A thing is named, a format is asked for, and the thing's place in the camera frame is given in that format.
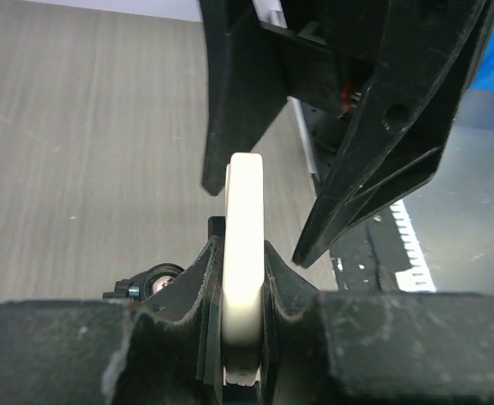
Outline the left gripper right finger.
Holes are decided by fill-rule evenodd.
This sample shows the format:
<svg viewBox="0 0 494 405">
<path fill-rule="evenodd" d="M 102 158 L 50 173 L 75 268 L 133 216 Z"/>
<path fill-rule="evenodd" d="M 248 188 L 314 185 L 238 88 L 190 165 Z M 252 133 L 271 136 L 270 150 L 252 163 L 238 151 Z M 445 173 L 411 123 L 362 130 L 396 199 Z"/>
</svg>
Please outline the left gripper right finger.
<svg viewBox="0 0 494 405">
<path fill-rule="evenodd" d="M 265 247 L 266 404 L 494 404 L 494 298 L 321 291 Z"/>
</svg>

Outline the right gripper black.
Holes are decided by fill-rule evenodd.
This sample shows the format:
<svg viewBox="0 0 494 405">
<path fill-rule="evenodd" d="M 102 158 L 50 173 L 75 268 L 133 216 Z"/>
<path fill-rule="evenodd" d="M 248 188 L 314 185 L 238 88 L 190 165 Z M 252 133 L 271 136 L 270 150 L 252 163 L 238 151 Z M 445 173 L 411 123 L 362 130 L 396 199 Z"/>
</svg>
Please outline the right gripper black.
<svg viewBox="0 0 494 405">
<path fill-rule="evenodd" d="M 260 22 L 251 1 L 199 5 L 210 195 L 288 98 L 352 114 L 293 253 L 301 267 L 432 178 L 494 25 L 494 1 L 284 1 L 284 26 Z"/>
</svg>

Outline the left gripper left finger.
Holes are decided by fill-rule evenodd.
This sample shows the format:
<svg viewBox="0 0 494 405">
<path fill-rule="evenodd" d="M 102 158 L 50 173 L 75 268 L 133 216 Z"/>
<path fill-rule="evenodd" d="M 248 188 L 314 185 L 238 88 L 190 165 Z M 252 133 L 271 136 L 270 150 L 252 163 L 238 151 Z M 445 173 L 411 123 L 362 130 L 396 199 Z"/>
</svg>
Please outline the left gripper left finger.
<svg viewBox="0 0 494 405">
<path fill-rule="evenodd" d="M 151 298 L 0 303 L 0 404 L 219 404 L 218 287 L 212 237 Z"/>
</svg>

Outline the black clamp phone stand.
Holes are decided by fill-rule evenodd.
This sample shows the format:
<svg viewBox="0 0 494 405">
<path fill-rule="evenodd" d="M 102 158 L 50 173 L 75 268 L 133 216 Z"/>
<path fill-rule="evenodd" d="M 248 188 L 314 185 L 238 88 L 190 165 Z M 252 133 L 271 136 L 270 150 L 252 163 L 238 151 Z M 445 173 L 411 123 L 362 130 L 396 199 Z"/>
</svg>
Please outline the black clamp phone stand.
<svg viewBox="0 0 494 405">
<path fill-rule="evenodd" d="M 191 269 L 195 265 L 201 264 L 203 252 L 205 250 L 206 248 L 202 249 L 195 261 L 189 267 L 182 267 L 175 263 L 165 262 L 130 278 L 118 280 L 115 282 L 112 291 L 106 291 L 102 294 L 102 299 L 125 299 L 143 302 L 166 288 L 168 285 L 171 285 L 187 269 Z"/>
</svg>

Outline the pink case phone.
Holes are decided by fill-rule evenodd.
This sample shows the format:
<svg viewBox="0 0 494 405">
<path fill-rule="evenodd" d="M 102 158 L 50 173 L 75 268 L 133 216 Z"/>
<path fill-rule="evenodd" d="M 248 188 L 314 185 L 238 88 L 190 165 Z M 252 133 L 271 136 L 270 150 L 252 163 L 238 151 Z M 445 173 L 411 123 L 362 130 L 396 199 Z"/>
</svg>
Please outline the pink case phone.
<svg viewBox="0 0 494 405">
<path fill-rule="evenodd" d="M 233 154 L 226 169 L 223 256 L 222 344 L 225 380 L 253 386 L 263 336 L 264 258 L 263 160 Z"/>
</svg>

